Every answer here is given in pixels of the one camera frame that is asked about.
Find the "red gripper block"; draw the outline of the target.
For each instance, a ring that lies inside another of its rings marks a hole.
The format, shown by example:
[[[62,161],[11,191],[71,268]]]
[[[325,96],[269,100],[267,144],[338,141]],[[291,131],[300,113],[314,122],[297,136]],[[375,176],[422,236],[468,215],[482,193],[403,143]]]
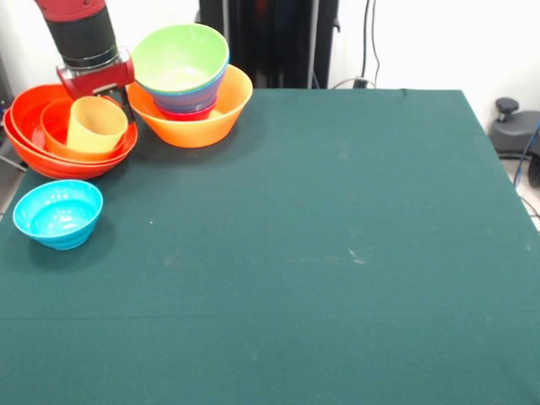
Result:
[[[74,69],[59,65],[57,76],[74,100],[119,89],[121,108],[127,116],[127,121],[135,122],[136,118],[125,88],[135,80],[132,59],[126,48],[121,48],[116,57],[98,67]]]

